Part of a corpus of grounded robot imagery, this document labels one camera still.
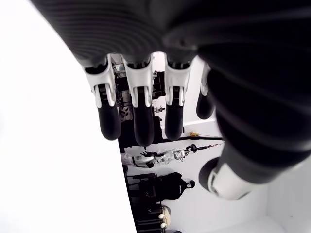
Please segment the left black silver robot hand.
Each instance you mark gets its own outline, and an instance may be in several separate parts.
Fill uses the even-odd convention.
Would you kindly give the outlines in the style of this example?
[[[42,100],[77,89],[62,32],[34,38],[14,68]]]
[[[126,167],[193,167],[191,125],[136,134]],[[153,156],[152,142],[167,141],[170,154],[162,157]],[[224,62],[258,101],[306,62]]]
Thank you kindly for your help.
[[[153,52],[165,55],[165,134],[177,140],[195,56],[205,62],[196,113],[225,139],[201,186],[238,200],[311,154],[308,0],[35,0],[83,67],[103,136],[121,134],[111,54],[122,56],[140,146],[153,142]]]

